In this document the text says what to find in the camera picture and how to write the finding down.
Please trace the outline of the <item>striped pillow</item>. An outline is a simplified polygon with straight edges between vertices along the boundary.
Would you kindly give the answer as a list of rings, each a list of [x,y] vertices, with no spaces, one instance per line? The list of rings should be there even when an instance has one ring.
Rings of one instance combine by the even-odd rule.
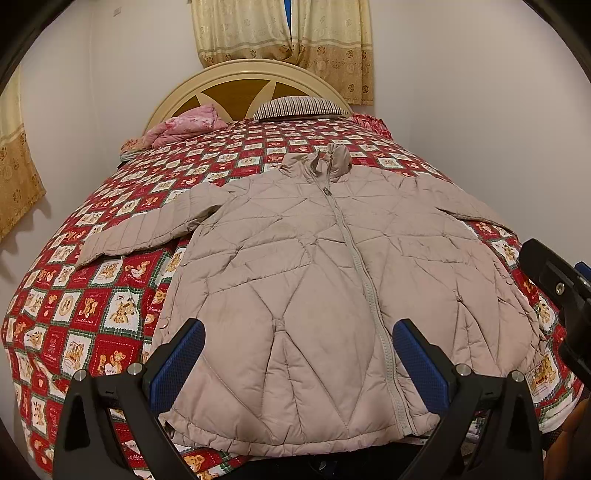
[[[290,117],[342,116],[342,109],[331,100],[310,96],[286,96],[260,105],[252,115],[263,121]]]

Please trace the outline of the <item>beige patterned window curtain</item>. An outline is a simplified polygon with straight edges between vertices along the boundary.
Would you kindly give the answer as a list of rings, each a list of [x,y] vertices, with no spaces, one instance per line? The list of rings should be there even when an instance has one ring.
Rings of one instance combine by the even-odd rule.
[[[202,66],[283,61],[322,78],[351,105],[374,103],[369,2],[211,0],[190,7]]]

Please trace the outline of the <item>red teddy-bear patchwork bedspread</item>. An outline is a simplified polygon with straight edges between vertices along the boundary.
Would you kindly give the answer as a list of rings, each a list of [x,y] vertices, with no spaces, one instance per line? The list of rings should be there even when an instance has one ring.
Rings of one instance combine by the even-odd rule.
[[[177,237],[83,265],[78,258],[85,241],[163,207],[198,184],[223,186],[280,167],[287,155],[327,152],[331,145],[345,146],[356,165],[410,178],[431,175],[453,184],[393,139],[351,120],[243,120],[137,153],[70,215],[25,275],[2,326],[27,447],[41,468],[53,470],[58,423],[74,373],[119,374],[134,362],[145,362],[158,347],[152,336],[188,244],[187,237]],[[555,430],[583,391],[558,355],[565,331],[557,309],[523,274],[519,240],[501,218],[496,225],[471,221],[468,229],[497,255],[537,316],[542,358],[523,373],[541,429]],[[201,479],[219,476],[249,456],[174,444]]]

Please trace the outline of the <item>beige quilted puffer jacket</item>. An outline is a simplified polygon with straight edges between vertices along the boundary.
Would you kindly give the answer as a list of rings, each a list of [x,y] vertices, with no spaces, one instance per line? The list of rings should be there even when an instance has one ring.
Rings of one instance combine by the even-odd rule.
[[[90,236],[78,261],[187,237],[152,336],[190,318],[205,347],[162,421],[177,444],[238,455],[353,451],[437,422],[394,354],[411,319],[456,363],[503,377],[542,358],[537,316],[469,229],[499,216],[460,187],[290,154]]]

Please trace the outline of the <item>red cloth by pillow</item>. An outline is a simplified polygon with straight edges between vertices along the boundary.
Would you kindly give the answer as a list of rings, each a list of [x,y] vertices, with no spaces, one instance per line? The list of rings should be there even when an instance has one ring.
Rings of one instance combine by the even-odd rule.
[[[362,113],[355,112],[355,113],[353,113],[353,115],[351,117],[349,117],[349,120],[362,126],[363,128],[365,128],[367,130],[370,130],[370,131],[373,131],[373,132],[379,134],[380,136],[382,136],[388,140],[393,139],[393,136],[392,136],[388,126],[380,118],[376,118],[376,117],[369,115],[369,114],[362,114]]]

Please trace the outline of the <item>cream and brown headboard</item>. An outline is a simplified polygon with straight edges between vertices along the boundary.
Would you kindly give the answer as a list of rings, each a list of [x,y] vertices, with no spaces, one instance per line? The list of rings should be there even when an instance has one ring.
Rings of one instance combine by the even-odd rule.
[[[353,114],[335,88],[308,70],[276,60],[241,59],[207,67],[179,84],[160,102],[145,129],[205,104],[214,105],[219,117],[232,123],[284,96],[325,98],[347,116]]]

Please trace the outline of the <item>beige curtain at left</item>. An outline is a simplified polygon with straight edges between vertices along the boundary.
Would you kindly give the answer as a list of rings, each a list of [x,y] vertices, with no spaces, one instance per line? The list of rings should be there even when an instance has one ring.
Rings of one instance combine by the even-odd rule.
[[[0,106],[0,238],[46,194],[32,161],[21,108],[21,68],[1,94]]]

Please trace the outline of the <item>pink folded blanket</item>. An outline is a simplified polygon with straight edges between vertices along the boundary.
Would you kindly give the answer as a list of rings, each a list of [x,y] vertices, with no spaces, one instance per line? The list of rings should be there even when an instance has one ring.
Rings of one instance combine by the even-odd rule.
[[[218,115],[214,104],[206,104],[158,123],[141,137],[127,140],[121,146],[120,153],[159,148],[226,127],[228,124]]]

